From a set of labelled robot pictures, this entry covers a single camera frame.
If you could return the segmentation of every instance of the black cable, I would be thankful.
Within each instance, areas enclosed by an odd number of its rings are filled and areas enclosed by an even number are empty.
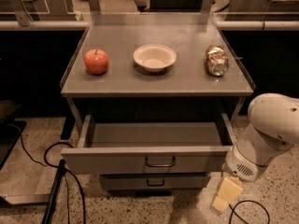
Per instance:
[[[64,175],[64,180],[65,180],[65,184],[66,184],[66,208],[67,208],[67,224],[70,224],[70,218],[69,218],[69,187],[68,187],[68,182],[67,182],[67,178]]]
[[[80,182],[78,181],[78,178],[77,178],[77,177],[76,177],[70,170],[68,170],[68,169],[66,169],[66,168],[65,168],[65,170],[75,178],[75,180],[76,180],[76,182],[77,182],[77,184],[78,184],[78,188],[79,188],[79,192],[80,192],[81,200],[82,200],[83,224],[86,224],[86,207],[85,207],[85,199],[84,199],[84,191],[83,191],[83,188],[82,188],[82,186],[80,185]]]
[[[53,145],[51,145],[50,147],[48,147],[44,153],[44,161],[45,163],[50,166],[50,167],[53,167],[53,168],[58,168],[58,166],[54,165],[54,164],[51,164],[48,162],[47,160],[47,154],[48,152],[55,146],[59,146],[59,145],[66,145],[66,146],[69,146],[69,147],[72,147],[70,144],[68,144],[67,142],[57,142]],[[68,172],[69,174],[71,174],[74,179],[76,180],[77,184],[78,184],[78,188],[79,188],[79,192],[80,192],[80,196],[81,196],[81,200],[82,200],[82,209],[83,209],[83,223],[85,224],[86,223],[86,207],[85,207],[85,199],[84,199],[84,191],[83,191],[83,188],[82,186],[80,185],[80,182],[78,181],[78,178],[70,171],[68,170],[67,168],[64,168],[66,172]]]
[[[20,132],[20,139],[21,139],[21,146],[22,146],[22,149],[23,149],[23,150],[25,151],[25,153],[28,155],[28,157],[30,158],[30,160],[32,160],[33,162],[36,162],[36,163],[38,163],[38,164],[40,164],[40,165],[42,165],[42,166],[44,166],[44,167],[47,167],[47,166],[48,166],[47,164],[44,164],[44,163],[42,163],[42,162],[40,162],[40,161],[36,161],[36,160],[30,155],[30,153],[27,151],[27,149],[25,148],[23,139],[22,139],[21,129],[20,129],[18,126],[14,125],[14,124],[11,124],[11,123],[9,123],[8,125],[11,126],[11,127],[14,127],[14,128],[16,128],[16,129],[19,130],[19,132]]]
[[[230,208],[232,209],[232,213],[231,213],[231,215],[230,215],[230,219],[229,219],[229,224],[232,223],[232,219],[233,219],[233,216],[234,216],[234,215],[236,215],[238,218],[240,218],[240,220],[242,220],[244,223],[249,224],[246,220],[244,220],[244,219],[243,219],[243,218],[242,218],[242,217],[235,211],[235,209],[236,209],[240,204],[242,204],[242,203],[256,203],[256,204],[260,205],[261,208],[262,208],[262,209],[265,211],[265,213],[267,214],[267,217],[268,217],[268,222],[267,222],[267,224],[270,223],[270,215],[269,215],[267,209],[266,209],[262,204],[260,204],[260,203],[258,203],[258,202],[256,202],[256,201],[253,201],[253,200],[244,200],[244,201],[241,201],[241,202],[237,203],[234,207],[232,207],[231,205],[229,205]]]
[[[68,144],[67,142],[57,142],[57,143],[51,145],[50,147],[48,147],[48,148],[46,149],[46,151],[45,151],[45,153],[44,153],[44,162],[45,162],[48,166],[50,166],[50,167],[52,167],[52,168],[58,168],[58,166],[57,166],[57,165],[54,165],[54,164],[51,164],[51,163],[48,162],[48,160],[47,160],[47,154],[48,154],[48,152],[49,152],[53,147],[55,147],[55,146],[59,146],[59,145],[66,145],[66,146],[72,147],[72,146],[71,146],[70,144]]]
[[[26,153],[26,154],[28,155],[28,157],[30,158],[30,160],[32,160],[33,162],[36,162],[36,163],[38,163],[38,164],[40,164],[40,165],[42,165],[42,166],[44,166],[44,167],[47,167],[47,166],[50,166],[50,167],[53,167],[53,168],[58,168],[58,167],[59,167],[58,165],[54,165],[54,164],[49,163],[48,160],[47,160],[47,154],[48,154],[48,152],[49,152],[53,147],[55,147],[55,146],[59,146],[59,145],[66,145],[66,146],[68,146],[68,147],[72,147],[72,146],[71,146],[69,143],[67,143],[67,142],[57,142],[57,143],[51,145],[50,147],[48,147],[48,148],[46,149],[46,151],[45,151],[45,153],[44,153],[44,162],[46,163],[46,164],[44,164],[44,163],[42,163],[42,162],[40,162],[40,161],[36,161],[36,160],[34,160],[34,158],[32,158],[32,156],[30,155],[30,153],[29,153],[29,152],[27,151],[27,149],[25,148],[25,145],[24,145],[24,142],[23,142],[23,139],[22,139],[22,135],[21,135],[21,129],[20,129],[18,126],[13,125],[13,124],[11,124],[11,123],[9,123],[8,125],[11,126],[11,127],[14,127],[14,128],[16,128],[16,129],[18,129],[18,131],[19,131],[19,133],[20,133],[21,146],[22,146],[23,150],[25,151],[25,153]],[[80,192],[81,199],[82,199],[83,223],[85,224],[85,223],[86,223],[86,207],[85,207],[85,199],[84,199],[84,191],[83,191],[83,188],[82,188],[82,186],[80,185],[80,183],[79,183],[79,181],[78,181],[78,178],[77,178],[71,171],[69,171],[69,170],[66,169],[66,168],[64,168],[64,170],[65,170],[66,172],[68,172],[69,174],[71,174],[71,175],[75,178],[75,180],[76,180],[76,182],[77,182],[77,184],[78,184],[79,192]],[[69,193],[68,193],[69,188],[68,188],[68,183],[67,183],[67,180],[66,180],[65,176],[64,176],[64,179],[65,179],[66,187],[67,187],[67,214],[68,214],[68,223],[69,223],[69,202],[68,202],[68,200],[69,200],[69,196],[68,196],[68,195],[69,195]]]

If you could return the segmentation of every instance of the apple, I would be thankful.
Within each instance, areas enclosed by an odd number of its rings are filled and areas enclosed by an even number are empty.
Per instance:
[[[106,53],[100,49],[91,49],[84,55],[84,63],[87,71],[92,75],[105,73],[109,66]]]

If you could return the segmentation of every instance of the aluminum can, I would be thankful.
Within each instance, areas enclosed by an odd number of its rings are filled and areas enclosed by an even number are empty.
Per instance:
[[[206,50],[206,65],[210,75],[221,77],[228,68],[228,58],[223,50],[223,47],[211,45]]]

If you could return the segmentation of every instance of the speckled floor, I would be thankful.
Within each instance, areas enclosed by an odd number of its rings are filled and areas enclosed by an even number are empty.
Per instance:
[[[89,19],[86,1],[73,0],[74,8]],[[100,0],[102,12],[136,12],[133,0]],[[64,118],[27,118],[23,141],[35,160],[43,162],[45,150],[60,141]],[[234,125],[236,137],[248,125],[246,117],[238,117]],[[72,132],[68,140],[76,146],[78,134]],[[48,155],[51,163],[62,158],[62,147],[55,147]],[[277,157],[257,181],[245,183],[244,191],[233,202],[257,201],[265,206],[270,223],[299,223],[299,146]],[[0,171],[0,195],[30,195],[50,193],[56,169],[32,162],[25,154],[19,140],[6,164]],[[70,222],[82,222],[82,205],[78,186],[70,175],[66,175],[69,186]],[[231,211],[218,214],[210,208],[213,196],[221,180],[221,173],[211,173],[211,179],[202,190],[175,190],[166,196],[114,196],[101,189],[97,175],[78,175],[86,202],[87,223],[107,224],[222,224],[229,223]],[[0,224],[41,223],[45,206],[0,208]],[[63,179],[57,197],[56,211],[52,223],[68,223],[67,188]],[[263,209],[253,203],[240,205],[237,212],[248,223],[266,223]],[[243,223],[236,217],[232,223]]]

